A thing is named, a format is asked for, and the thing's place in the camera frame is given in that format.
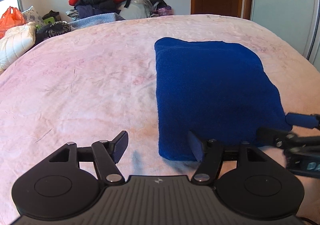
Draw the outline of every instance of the light blue blanket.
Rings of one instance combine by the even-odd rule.
[[[115,22],[115,21],[123,21],[124,19],[116,14],[116,13],[106,13],[106,14],[99,14],[95,16],[91,16],[88,18],[84,18],[75,22],[69,23],[72,27],[74,27],[76,30],[95,26],[103,23],[108,22]]]

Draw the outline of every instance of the cable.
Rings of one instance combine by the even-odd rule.
[[[310,223],[311,225],[319,225],[318,223],[315,223],[314,221],[308,219],[308,218],[305,218],[305,217],[299,217],[301,220],[303,221],[306,221],[308,223]]]

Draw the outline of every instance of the blue foam grip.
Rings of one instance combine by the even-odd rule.
[[[296,113],[288,113],[285,117],[285,121],[292,126],[301,126],[305,128],[317,128],[319,126],[319,120],[316,116],[301,115]]]
[[[111,157],[114,163],[118,163],[128,147],[128,143],[129,143],[128,133],[126,131],[122,131],[110,143],[114,144],[114,152]]]
[[[200,141],[191,131],[188,133],[188,143],[190,149],[198,162],[204,159],[204,148],[202,141]]]

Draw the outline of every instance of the floral pillow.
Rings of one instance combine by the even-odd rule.
[[[27,22],[36,22],[37,25],[45,26],[42,17],[33,6],[31,6],[28,10],[24,11],[22,15]]]

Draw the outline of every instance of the patterned fabric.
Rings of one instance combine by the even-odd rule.
[[[72,18],[73,21],[80,20],[78,10],[69,10],[69,11],[66,11],[66,14],[67,14],[70,18]]]
[[[71,32],[71,26],[66,22],[55,22],[48,30],[49,37],[59,36]]]
[[[33,6],[31,6],[28,10],[24,11],[22,15],[27,22],[36,22],[37,25],[45,26],[42,17]]]

